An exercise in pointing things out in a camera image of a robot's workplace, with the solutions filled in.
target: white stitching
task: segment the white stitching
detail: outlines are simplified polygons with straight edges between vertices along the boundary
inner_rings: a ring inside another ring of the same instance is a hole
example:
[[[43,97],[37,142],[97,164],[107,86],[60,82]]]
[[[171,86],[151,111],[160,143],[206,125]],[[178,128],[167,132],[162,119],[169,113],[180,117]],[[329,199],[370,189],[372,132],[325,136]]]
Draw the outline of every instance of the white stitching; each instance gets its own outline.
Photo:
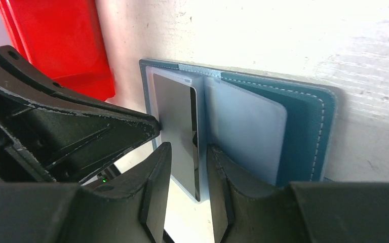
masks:
[[[322,99],[320,99],[316,95],[313,95],[313,94],[310,94],[310,93],[299,92],[299,91],[296,91],[296,90],[286,90],[286,89],[281,89],[281,88],[274,87],[274,86],[262,85],[262,84],[257,84],[257,83],[247,82],[247,81],[241,81],[241,80],[227,78],[227,77],[221,77],[219,75],[213,75],[213,74],[210,74],[210,73],[204,73],[204,72],[200,72],[200,71],[184,70],[184,69],[173,68],[173,67],[162,67],[162,66],[146,64],[146,63],[142,63],[142,65],[144,65],[144,66],[160,67],[160,68],[167,68],[167,69],[174,69],[174,70],[181,70],[181,71],[186,71],[186,72],[200,73],[200,74],[204,74],[204,75],[208,75],[208,76],[214,76],[214,77],[218,77],[218,78],[222,78],[222,79],[226,79],[226,80],[231,80],[231,81],[236,81],[236,82],[240,82],[240,83],[264,86],[264,87],[273,88],[273,89],[277,89],[277,90],[282,90],[282,91],[287,91],[287,92],[294,92],[294,93],[298,93],[298,94],[302,94],[302,95],[308,95],[308,96],[311,96],[311,97],[314,97],[314,98],[318,99],[321,102],[322,110],[321,110],[320,130],[318,131],[318,138],[317,138],[316,150],[315,150],[314,161],[313,161],[313,170],[311,172],[311,177],[310,177],[309,181],[313,180],[314,171],[315,171],[315,165],[317,163],[318,148],[320,146],[320,138],[321,138],[321,133],[323,131],[323,125],[324,125],[324,112],[326,110],[324,108],[324,101]]]

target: black plastic part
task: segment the black plastic part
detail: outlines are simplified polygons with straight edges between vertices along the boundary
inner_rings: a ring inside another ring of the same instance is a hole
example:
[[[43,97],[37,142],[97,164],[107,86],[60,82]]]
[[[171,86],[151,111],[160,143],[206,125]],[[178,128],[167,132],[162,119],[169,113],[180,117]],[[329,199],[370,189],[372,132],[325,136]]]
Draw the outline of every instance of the black plastic part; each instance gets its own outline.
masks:
[[[171,156],[170,143],[163,143],[94,190],[70,183],[0,183],[0,242],[161,243]]]
[[[103,173],[106,175],[108,179],[114,179],[115,177],[121,175],[120,171],[117,169],[115,165],[110,165],[106,168]]]
[[[215,242],[389,242],[389,183],[278,189],[215,145],[207,164]]]
[[[163,231],[163,241],[162,243],[175,243],[174,240],[169,236],[166,231]]]
[[[14,48],[0,47],[0,165],[25,173],[19,181],[84,183],[159,135],[153,116],[54,83]]]

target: textured white wall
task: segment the textured white wall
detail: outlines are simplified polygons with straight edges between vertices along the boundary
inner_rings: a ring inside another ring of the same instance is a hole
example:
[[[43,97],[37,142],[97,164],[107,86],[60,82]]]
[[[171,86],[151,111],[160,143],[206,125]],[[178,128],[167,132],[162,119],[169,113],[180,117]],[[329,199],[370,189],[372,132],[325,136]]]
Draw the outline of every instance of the textured white wall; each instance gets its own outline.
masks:
[[[145,110],[143,57],[336,86],[346,104],[326,177],[389,181],[389,0],[98,0],[97,8],[117,104]],[[139,162],[143,148],[120,166]],[[174,187],[167,217],[182,210]]]

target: red plastic object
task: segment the red plastic object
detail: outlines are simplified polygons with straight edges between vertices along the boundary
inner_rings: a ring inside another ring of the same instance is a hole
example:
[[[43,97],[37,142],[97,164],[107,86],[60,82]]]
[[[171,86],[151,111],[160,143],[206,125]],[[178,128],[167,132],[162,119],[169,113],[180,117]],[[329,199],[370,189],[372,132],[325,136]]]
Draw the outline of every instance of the red plastic object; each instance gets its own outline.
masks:
[[[0,0],[14,47],[61,86],[106,100],[114,84],[94,0]]]

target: translucent plastic tab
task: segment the translucent plastic tab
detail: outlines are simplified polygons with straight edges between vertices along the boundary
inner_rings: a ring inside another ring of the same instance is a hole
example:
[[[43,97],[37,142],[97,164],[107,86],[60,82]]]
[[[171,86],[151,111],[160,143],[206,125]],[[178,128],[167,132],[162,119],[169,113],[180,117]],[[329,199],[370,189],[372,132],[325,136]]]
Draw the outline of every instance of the translucent plastic tab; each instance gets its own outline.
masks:
[[[275,184],[287,112],[270,99],[218,78],[205,78],[208,142],[247,171]]]

